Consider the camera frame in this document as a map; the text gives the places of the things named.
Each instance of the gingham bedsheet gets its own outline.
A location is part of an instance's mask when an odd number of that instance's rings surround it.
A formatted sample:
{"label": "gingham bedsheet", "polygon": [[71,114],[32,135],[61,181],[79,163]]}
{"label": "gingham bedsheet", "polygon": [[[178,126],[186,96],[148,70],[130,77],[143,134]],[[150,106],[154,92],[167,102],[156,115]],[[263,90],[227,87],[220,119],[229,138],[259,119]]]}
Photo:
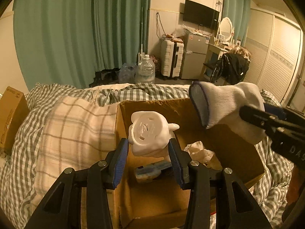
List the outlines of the gingham bedsheet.
{"label": "gingham bedsheet", "polygon": [[[49,112],[59,96],[67,95],[91,101],[91,90],[78,90],[69,85],[40,85],[26,96],[30,113],[19,128],[10,162],[0,170],[0,205],[17,229],[24,228],[31,216],[31,201],[39,155],[39,138]],[[157,85],[130,85],[121,90],[104,89],[98,93],[96,103],[100,106],[124,100],[161,100],[188,97],[183,88]],[[254,186],[254,197],[273,226],[281,223],[286,205],[286,193],[293,164],[270,149],[270,140],[256,145],[265,166],[266,175]]]}

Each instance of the black television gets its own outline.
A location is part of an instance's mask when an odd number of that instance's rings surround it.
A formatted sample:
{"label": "black television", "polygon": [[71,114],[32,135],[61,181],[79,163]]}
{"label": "black television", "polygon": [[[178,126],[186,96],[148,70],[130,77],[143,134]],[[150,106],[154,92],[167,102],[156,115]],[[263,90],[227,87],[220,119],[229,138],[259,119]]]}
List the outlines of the black television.
{"label": "black television", "polygon": [[217,29],[219,12],[190,0],[185,0],[183,20],[203,27]]}

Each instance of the cardboard box on bed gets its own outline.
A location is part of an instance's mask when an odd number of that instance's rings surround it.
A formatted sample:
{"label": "cardboard box on bed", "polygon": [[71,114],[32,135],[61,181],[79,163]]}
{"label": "cardboard box on bed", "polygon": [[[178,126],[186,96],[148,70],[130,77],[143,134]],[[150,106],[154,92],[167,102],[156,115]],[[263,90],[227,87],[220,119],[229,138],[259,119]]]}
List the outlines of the cardboard box on bed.
{"label": "cardboard box on bed", "polygon": [[0,148],[5,153],[12,153],[15,135],[29,112],[24,94],[7,87],[0,99]]}
{"label": "cardboard box on bed", "polygon": [[[222,166],[231,168],[247,188],[251,188],[264,175],[264,168],[255,147],[234,134],[226,125],[203,129],[188,98],[121,102],[116,114],[117,143],[121,138],[128,138],[131,115],[136,111],[156,111],[162,114],[168,123],[179,124],[180,128],[175,131],[175,135],[181,148],[201,140],[207,149],[216,153]],[[114,226],[120,223],[124,228],[130,229],[163,229],[184,224],[189,190],[180,189],[174,177],[146,184],[136,182],[134,168],[160,160],[153,157],[135,157],[129,148],[123,178],[114,191]],[[213,211],[215,199],[211,201],[211,212]]]}

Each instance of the oval mirror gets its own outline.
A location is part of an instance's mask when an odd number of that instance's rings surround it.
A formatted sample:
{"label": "oval mirror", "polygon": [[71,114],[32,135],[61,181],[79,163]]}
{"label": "oval mirror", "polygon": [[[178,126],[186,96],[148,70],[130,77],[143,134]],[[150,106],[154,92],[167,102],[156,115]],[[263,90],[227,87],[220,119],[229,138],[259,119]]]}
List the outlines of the oval mirror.
{"label": "oval mirror", "polygon": [[231,39],[232,32],[233,26],[231,20],[228,17],[223,18],[219,25],[219,33],[224,36],[224,41]]}

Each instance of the clear plastic bag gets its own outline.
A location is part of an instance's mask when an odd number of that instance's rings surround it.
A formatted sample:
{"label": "clear plastic bag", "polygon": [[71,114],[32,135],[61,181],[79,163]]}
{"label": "clear plastic bag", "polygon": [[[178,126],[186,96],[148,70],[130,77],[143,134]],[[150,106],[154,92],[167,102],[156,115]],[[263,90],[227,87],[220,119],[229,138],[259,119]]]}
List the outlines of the clear plastic bag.
{"label": "clear plastic bag", "polygon": [[124,63],[119,71],[119,83],[135,83],[135,72],[137,64]]}
{"label": "clear plastic bag", "polygon": [[185,31],[184,31],[184,28],[183,27],[178,27],[174,30],[174,32],[172,33],[172,35],[174,37],[181,37],[181,36],[184,36],[185,35]]}

